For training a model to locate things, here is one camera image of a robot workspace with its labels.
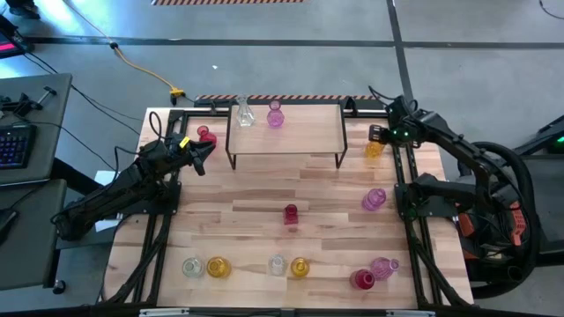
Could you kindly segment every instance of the pink glass bottle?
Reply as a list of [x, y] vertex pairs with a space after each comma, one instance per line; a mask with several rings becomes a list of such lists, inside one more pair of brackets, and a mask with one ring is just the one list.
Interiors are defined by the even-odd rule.
[[376, 281], [387, 280], [395, 271], [399, 269], [399, 261], [396, 259], [377, 258], [372, 261], [370, 271]]
[[374, 275], [367, 269], [354, 271], [349, 278], [352, 287], [360, 290], [370, 290], [374, 286]]
[[386, 202], [386, 191], [381, 188], [371, 189], [362, 199], [362, 208], [376, 211]]
[[271, 109], [271, 111], [269, 111], [268, 115], [266, 116], [266, 121], [268, 122], [268, 124], [272, 128], [278, 128], [282, 126], [282, 123], [284, 123], [284, 114], [282, 114], [282, 111], [280, 111], [280, 108], [282, 107], [280, 105], [280, 101], [273, 100], [268, 107]]
[[200, 136], [200, 142], [208, 142], [211, 141], [213, 144], [217, 144], [218, 138], [210, 132], [208, 127], [201, 126], [197, 129], [197, 134]]

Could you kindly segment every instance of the wooden table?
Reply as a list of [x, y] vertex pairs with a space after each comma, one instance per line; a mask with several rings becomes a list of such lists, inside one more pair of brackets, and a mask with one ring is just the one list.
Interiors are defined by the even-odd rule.
[[[154, 108], [147, 113], [157, 112], [165, 124], [169, 110]], [[392, 192], [397, 178], [391, 148], [387, 146], [378, 159], [367, 159], [363, 154], [369, 125], [386, 125], [385, 120], [346, 119], [349, 150], [339, 170], [333, 155], [313, 154], [243, 156], [236, 171], [223, 151], [226, 120], [189, 120], [189, 136], [197, 137], [197, 127], [207, 125], [219, 144], [204, 163], [205, 176], [198, 177], [190, 167], [181, 170], [182, 196], [168, 238], [159, 306], [417, 306], [404, 224]], [[139, 144], [154, 138], [146, 115]], [[436, 145], [424, 144], [415, 155], [420, 173], [444, 179]], [[404, 169], [409, 180], [407, 167]], [[367, 212], [360, 206], [371, 188], [385, 188], [388, 195], [378, 212]], [[283, 224], [282, 210], [289, 203], [299, 209], [296, 226]], [[105, 276], [107, 297], [136, 267], [146, 221], [147, 216], [130, 217], [117, 232]], [[473, 302], [455, 227], [445, 219], [430, 218], [428, 222], [439, 269], [463, 299]], [[294, 278], [290, 270], [286, 277], [269, 275], [268, 260], [273, 254], [282, 254], [288, 261], [299, 256], [309, 259], [308, 276]], [[183, 275], [185, 259], [198, 256], [207, 261], [215, 255], [232, 263], [229, 278]], [[370, 291], [353, 290], [350, 274], [367, 268], [380, 256], [398, 259], [399, 271]], [[428, 274], [422, 263], [421, 275], [430, 299]], [[147, 276], [144, 297], [152, 267]]]

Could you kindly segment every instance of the yellow cable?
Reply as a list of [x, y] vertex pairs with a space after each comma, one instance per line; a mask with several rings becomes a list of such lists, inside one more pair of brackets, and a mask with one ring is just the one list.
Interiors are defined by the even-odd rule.
[[159, 75], [153, 73], [153, 72], [150, 71], [150, 70], [146, 70], [146, 69], [144, 69], [143, 67], [137, 66], [136, 64], [134, 64], [134, 63], [128, 61], [127, 58], [125, 58], [125, 56], [123, 56], [123, 53], [122, 53], [121, 49], [115, 48], [115, 52], [117, 52], [117, 54], [122, 58], [122, 60], [123, 60], [125, 63], [127, 63], [129, 66], [133, 67], [134, 69], [136, 69], [136, 70], [141, 70], [141, 71], [146, 72], [146, 73], [149, 74], [149, 75], [155, 76], [156, 78], [160, 79], [163, 83], [169, 85], [171, 90], [177, 90], [177, 89], [178, 89], [178, 88], [174, 87], [172, 84], [170, 84], [165, 78], [163, 78], [163, 77], [161, 77], [161, 76], [159, 76]]
[[[67, 3], [66, 0], [63, 0], [63, 2], [73, 11], [75, 11], [75, 13], [77, 13], [84, 21], [86, 21], [86, 23], [88, 23], [91, 27], [93, 27], [94, 29], [96, 29], [96, 31], [98, 31], [100, 34], [104, 35], [104, 37], [106, 39], [108, 39], [108, 41], [110, 43], [113, 43], [114, 41], [107, 36], [104, 32], [102, 32], [102, 30], [100, 30], [97, 26], [95, 26], [92, 22], [90, 22], [90, 20], [88, 18], [86, 18], [84, 15], [82, 15], [80, 12], [78, 12], [77, 9], [75, 9], [72, 5], [70, 5], [69, 3]], [[127, 60], [127, 58], [125, 58], [125, 56], [123, 55], [121, 49], [119, 49], [118, 47], [114, 48], [114, 51], [117, 52], [117, 54], [122, 58], [122, 60], [127, 63], [129, 66], [133, 67], [136, 70], [141, 70], [149, 75], [152, 75], [154, 77], [156, 77], [157, 79], [159, 79], [160, 81], [162, 81], [163, 83], [167, 84], [168, 86], [170, 86], [171, 91], [180, 91], [178, 88], [174, 87], [172, 84], [170, 84], [170, 82], [168, 82], [165, 78], [155, 74], [154, 72], [144, 69], [141, 66], [138, 66], [130, 61]]]

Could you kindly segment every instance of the wooden shelf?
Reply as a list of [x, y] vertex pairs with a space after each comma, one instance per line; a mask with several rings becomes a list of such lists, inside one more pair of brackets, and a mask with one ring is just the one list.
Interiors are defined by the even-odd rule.
[[227, 152], [248, 154], [333, 154], [345, 151], [343, 114], [339, 105], [283, 105], [284, 124], [271, 128], [266, 105], [250, 106], [255, 123], [241, 127], [239, 106], [233, 106], [227, 134]]

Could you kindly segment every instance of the keyboard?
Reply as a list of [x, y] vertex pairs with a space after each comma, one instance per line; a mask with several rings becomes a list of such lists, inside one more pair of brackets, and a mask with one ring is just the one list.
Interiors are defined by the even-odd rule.
[[34, 125], [0, 127], [0, 169], [27, 167], [36, 130]]

